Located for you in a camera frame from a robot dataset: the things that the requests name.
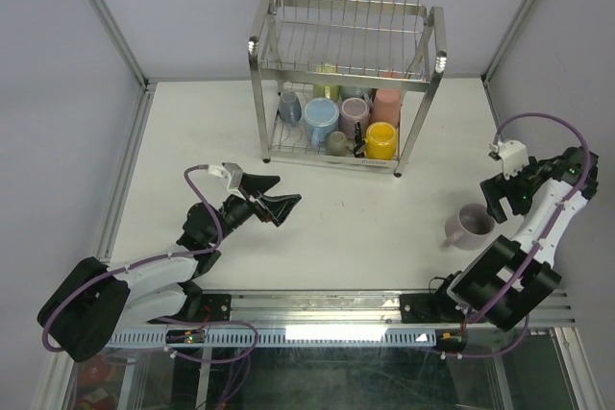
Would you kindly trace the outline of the light blue ribbed mug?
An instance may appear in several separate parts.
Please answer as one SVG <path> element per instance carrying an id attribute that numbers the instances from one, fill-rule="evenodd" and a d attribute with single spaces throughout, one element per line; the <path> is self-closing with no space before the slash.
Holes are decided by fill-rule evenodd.
<path id="1" fill-rule="evenodd" d="M 339 107 L 331 99 L 319 97 L 310 100 L 303 112 L 308 145 L 318 148 L 330 133 L 338 129 Z"/>

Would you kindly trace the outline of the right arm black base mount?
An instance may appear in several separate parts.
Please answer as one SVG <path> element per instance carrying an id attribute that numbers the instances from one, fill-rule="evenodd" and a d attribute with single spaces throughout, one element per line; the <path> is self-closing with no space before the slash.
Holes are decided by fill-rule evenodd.
<path id="1" fill-rule="evenodd" d="M 468 308 L 461 306 L 447 292 L 459 272 L 446 277 L 436 276 L 428 282 L 423 293 L 404 293 L 399 296 L 403 324 L 460 324 L 468 318 Z"/>

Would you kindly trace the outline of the yellow enamel mug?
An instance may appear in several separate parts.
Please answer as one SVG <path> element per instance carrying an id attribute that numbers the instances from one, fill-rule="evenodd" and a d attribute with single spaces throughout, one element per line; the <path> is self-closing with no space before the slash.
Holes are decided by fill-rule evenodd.
<path id="1" fill-rule="evenodd" d="M 387 122 L 375 122 L 368 126 L 353 150 L 355 157 L 376 160 L 392 160 L 397 150 L 397 129 Z"/>

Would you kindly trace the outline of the small grey-green cup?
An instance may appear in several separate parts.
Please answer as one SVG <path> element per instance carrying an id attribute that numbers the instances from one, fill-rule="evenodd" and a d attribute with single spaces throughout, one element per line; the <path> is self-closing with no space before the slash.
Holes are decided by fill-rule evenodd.
<path id="1" fill-rule="evenodd" d="M 329 133 L 325 142 L 326 154 L 334 157 L 348 157 L 353 154 L 354 141 L 342 131 Z"/>

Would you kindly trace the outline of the dark speckled grey mug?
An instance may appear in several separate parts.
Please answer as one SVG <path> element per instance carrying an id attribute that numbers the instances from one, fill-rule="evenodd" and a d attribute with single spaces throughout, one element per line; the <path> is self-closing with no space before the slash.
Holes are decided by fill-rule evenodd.
<path id="1" fill-rule="evenodd" d="M 369 87 L 342 85 L 339 89 L 339 94 L 342 100 L 349 98 L 362 98 L 367 101 L 373 98 L 373 89 Z"/>

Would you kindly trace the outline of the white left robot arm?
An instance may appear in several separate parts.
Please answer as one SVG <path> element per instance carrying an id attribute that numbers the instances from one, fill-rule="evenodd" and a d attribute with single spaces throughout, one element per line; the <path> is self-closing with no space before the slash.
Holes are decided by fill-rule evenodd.
<path id="1" fill-rule="evenodd" d="M 225 182 L 227 198 L 214 207 L 201 197 L 167 251 L 115 266 L 95 257 L 77 263 L 37 314 L 47 350 L 85 362 L 113 335 L 133 326 L 223 320 L 197 278 L 217 262 L 222 242 L 249 219 L 278 227 L 302 197 L 269 195 L 278 176 L 247 174 L 231 164 L 211 166 L 208 172 Z"/>

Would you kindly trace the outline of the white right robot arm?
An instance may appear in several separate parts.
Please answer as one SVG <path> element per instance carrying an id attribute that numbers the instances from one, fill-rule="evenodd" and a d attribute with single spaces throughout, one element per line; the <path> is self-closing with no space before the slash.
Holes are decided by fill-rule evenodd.
<path id="1" fill-rule="evenodd" d="M 554 270 L 564 231 L 598 189 L 598 156 L 581 147 L 539 160 L 519 141 L 497 142 L 489 155 L 500 174 L 482 181 L 486 212 L 502 224 L 506 200 L 524 221 L 516 233 L 498 236 L 463 271 L 446 277 L 430 296 L 430 312 L 441 321 L 486 320 L 502 331 L 516 326 L 561 281 Z"/>

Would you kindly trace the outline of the tall pink cup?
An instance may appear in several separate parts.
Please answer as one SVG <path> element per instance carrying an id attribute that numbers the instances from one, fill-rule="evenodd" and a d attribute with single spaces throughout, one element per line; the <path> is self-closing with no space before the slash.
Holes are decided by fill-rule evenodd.
<path id="1" fill-rule="evenodd" d="M 396 89 L 379 88 L 374 97 L 371 122 L 385 122 L 398 128 L 402 109 L 401 92 Z"/>

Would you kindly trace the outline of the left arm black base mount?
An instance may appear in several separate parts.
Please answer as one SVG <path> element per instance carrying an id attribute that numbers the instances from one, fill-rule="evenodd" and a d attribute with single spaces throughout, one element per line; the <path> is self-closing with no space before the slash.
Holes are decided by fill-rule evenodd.
<path id="1" fill-rule="evenodd" d="M 187 298 L 178 313 L 157 317 L 149 324 L 196 324 L 230 319 L 232 295 L 204 291 L 193 281 L 180 282 L 178 287 Z"/>

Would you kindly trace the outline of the lilac mug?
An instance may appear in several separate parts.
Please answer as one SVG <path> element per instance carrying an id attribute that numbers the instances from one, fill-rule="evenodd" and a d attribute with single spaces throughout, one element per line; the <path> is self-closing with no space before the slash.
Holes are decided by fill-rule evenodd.
<path id="1" fill-rule="evenodd" d="M 369 125 L 370 107 L 358 97 L 344 100 L 340 107 L 339 129 L 346 133 L 349 138 L 356 136 L 356 126 L 360 125 L 361 134 L 365 132 Z"/>
<path id="2" fill-rule="evenodd" d="M 446 221 L 443 247 L 477 250 L 494 228 L 495 220 L 488 214 L 485 205 L 464 205 Z"/>

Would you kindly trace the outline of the pale yellow-green mug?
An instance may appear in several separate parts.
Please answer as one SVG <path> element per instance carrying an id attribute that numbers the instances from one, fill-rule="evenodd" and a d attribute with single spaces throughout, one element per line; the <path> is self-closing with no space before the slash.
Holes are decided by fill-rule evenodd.
<path id="1" fill-rule="evenodd" d="M 316 71 L 332 74 L 336 71 L 336 68 L 332 64 L 322 63 L 316 67 Z M 339 99 L 339 86 L 336 84 L 314 84 L 312 94 L 314 98 L 328 98 L 336 103 Z"/>

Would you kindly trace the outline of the pink mug with handle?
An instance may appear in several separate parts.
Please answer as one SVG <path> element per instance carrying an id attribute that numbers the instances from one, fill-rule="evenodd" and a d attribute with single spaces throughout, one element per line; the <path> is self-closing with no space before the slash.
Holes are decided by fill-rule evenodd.
<path id="1" fill-rule="evenodd" d="M 387 79 L 399 79 L 400 74 L 395 71 L 381 71 L 379 73 L 379 77 L 387 78 Z"/>

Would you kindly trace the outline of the blue-grey speckled jug mug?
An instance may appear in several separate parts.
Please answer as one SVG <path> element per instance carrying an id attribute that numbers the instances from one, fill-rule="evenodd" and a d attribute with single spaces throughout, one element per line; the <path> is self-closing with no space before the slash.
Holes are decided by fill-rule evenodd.
<path id="1" fill-rule="evenodd" d="M 297 127 L 302 118 L 302 107 L 298 95 L 294 91 L 283 91 L 280 95 L 278 114 L 281 120 Z"/>

